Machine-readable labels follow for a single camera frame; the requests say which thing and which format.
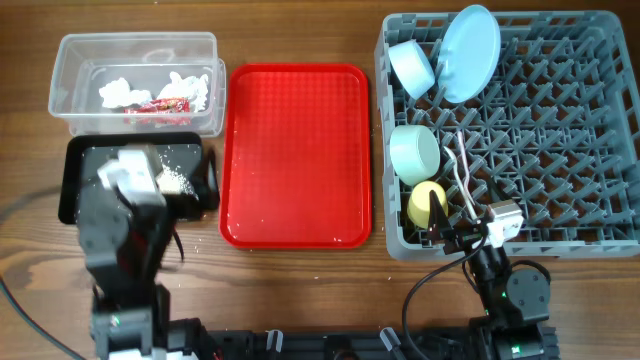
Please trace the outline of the white plastic spoon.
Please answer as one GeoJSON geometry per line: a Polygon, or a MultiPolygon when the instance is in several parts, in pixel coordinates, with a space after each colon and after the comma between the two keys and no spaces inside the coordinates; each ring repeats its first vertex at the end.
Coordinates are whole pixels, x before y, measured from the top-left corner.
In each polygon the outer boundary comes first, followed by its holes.
{"type": "Polygon", "coordinates": [[[453,161],[453,174],[456,180],[456,184],[460,190],[460,193],[463,197],[467,212],[471,218],[471,220],[473,222],[475,222],[478,219],[477,213],[475,211],[474,208],[474,202],[473,199],[471,197],[471,195],[468,192],[468,188],[467,186],[463,183],[462,179],[460,178],[460,174],[458,171],[458,161],[457,161],[457,157],[455,156],[455,154],[453,153],[453,151],[451,149],[449,149],[448,147],[444,147],[444,151],[447,154],[447,156],[449,157],[450,160],[453,161]]]}

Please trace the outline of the yellow plastic cup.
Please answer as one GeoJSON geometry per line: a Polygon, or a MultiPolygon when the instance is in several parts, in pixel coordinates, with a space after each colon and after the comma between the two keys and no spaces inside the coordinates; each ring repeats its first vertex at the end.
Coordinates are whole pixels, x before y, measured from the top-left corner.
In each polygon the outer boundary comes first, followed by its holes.
{"type": "Polygon", "coordinates": [[[448,214],[448,201],[443,187],[433,181],[421,182],[413,188],[407,209],[409,219],[419,228],[427,229],[429,226],[431,191],[436,193],[445,214],[448,214]]]}

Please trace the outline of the rice and food scraps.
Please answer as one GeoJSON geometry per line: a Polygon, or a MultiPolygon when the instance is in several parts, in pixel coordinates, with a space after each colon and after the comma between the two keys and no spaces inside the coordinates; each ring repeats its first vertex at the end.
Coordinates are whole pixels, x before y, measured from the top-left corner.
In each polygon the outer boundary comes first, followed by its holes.
{"type": "Polygon", "coordinates": [[[161,173],[156,177],[156,183],[163,194],[194,195],[194,186],[191,184],[186,167],[180,160],[174,159],[172,150],[164,151],[159,155],[162,165],[161,173]]]}

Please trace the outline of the mint green bowl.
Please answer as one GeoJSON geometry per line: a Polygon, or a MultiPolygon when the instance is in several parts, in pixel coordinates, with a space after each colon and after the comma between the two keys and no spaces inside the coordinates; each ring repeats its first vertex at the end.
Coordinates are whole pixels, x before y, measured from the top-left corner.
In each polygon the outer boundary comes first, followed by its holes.
{"type": "Polygon", "coordinates": [[[391,133],[390,159],[400,180],[409,186],[432,178],[440,167],[440,146],[424,125],[400,125],[391,133]]]}

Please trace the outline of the red strawberry cake wrapper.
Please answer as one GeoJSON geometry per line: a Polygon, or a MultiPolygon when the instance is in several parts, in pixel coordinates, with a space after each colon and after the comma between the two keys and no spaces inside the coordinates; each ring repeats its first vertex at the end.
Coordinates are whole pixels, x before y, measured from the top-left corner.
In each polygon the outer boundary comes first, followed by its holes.
{"type": "Polygon", "coordinates": [[[125,114],[133,115],[126,123],[155,126],[190,125],[191,119],[188,116],[176,116],[176,113],[190,112],[189,100],[184,97],[156,99],[124,110],[125,114]]]}

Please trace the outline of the light blue bowl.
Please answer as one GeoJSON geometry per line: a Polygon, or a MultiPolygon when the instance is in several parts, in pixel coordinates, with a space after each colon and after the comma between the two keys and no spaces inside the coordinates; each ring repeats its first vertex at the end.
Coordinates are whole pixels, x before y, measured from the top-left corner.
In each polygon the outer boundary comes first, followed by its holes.
{"type": "Polygon", "coordinates": [[[419,99],[435,84],[433,69],[416,40],[390,47],[389,59],[398,80],[411,98],[419,99]]]}

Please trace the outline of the light blue plate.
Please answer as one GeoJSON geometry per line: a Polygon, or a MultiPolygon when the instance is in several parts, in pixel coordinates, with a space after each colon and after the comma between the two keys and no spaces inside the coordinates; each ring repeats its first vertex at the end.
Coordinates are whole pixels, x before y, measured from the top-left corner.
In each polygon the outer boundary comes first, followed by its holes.
{"type": "Polygon", "coordinates": [[[447,29],[436,76],[449,103],[477,96],[489,83],[499,60],[501,33],[496,18],[482,5],[463,9],[447,29]]]}

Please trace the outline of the white plastic fork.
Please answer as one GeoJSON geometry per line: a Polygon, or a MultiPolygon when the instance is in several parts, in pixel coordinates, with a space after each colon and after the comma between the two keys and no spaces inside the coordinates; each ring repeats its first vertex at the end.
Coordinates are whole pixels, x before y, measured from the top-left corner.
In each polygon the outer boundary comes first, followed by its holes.
{"type": "Polygon", "coordinates": [[[461,160],[462,160],[462,164],[463,164],[463,170],[464,170],[464,178],[463,178],[463,186],[464,186],[464,190],[466,193],[466,198],[469,199],[471,201],[472,204],[475,203],[471,192],[469,190],[469,183],[470,183],[470,170],[469,170],[469,164],[468,164],[468,159],[467,159],[467,155],[466,155],[466,147],[465,147],[465,141],[464,141],[464,134],[461,130],[458,130],[456,132],[456,137],[457,137],[457,144],[458,144],[458,148],[460,151],[460,156],[461,156],[461,160]]]}

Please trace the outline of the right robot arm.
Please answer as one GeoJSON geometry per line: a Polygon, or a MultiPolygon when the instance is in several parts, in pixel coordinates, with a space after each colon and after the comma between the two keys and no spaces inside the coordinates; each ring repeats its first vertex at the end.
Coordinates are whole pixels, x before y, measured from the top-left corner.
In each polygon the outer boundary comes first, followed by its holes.
{"type": "Polygon", "coordinates": [[[504,197],[490,204],[472,227],[457,229],[450,224],[436,192],[429,192],[429,237],[444,241],[447,254],[462,252],[464,256],[421,278],[404,300],[404,337],[420,358],[428,355],[409,330],[411,299],[423,285],[457,266],[472,273],[485,310],[484,316],[469,323],[476,354],[483,359],[532,359],[545,354],[540,324],[550,317],[550,272],[535,261],[512,262],[504,249],[504,243],[519,233],[523,222],[521,207],[504,197]]]}

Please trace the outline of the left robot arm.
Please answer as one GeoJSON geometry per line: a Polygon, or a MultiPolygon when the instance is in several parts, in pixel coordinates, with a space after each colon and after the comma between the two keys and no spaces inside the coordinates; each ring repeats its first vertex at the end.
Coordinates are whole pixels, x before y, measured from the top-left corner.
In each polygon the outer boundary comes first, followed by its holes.
{"type": "Polygon", "coordinates": [[[215,157],[186,145],[126,146],[100,160],[82,154],[73,223],[94,280],[90,336],[99,359],[216,359],[199,319],[171,320],[157,283],[176,224],[217,206],[215,157]]]}

